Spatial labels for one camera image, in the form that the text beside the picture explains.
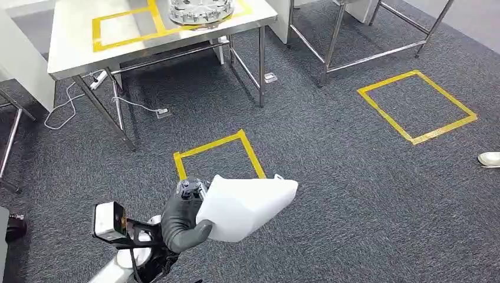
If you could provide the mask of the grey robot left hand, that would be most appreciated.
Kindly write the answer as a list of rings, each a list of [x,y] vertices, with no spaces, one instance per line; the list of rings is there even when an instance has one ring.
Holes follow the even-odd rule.
[[[189,177],[179,181],[169,196],[161,215],[163,241],[174,253],[182,253],[206,241],[213,223],[196,222],[202,204],[200,190],[207,191],[210,182]]]

